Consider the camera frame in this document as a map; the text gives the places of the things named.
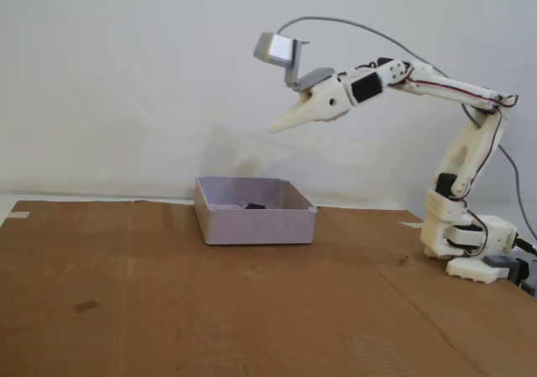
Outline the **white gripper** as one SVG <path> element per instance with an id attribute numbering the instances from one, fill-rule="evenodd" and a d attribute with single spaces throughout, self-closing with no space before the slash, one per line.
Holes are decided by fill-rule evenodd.
<path id="1" fill-rule="evenodd" d="M 276 118 L 268 127 L 270 133 L 279 133 L 314 121 L 333 121 L 351 108 L 345 87 L 339 81 L 323 81 L 307 92 L 307 102 L 297 102 Z"/>

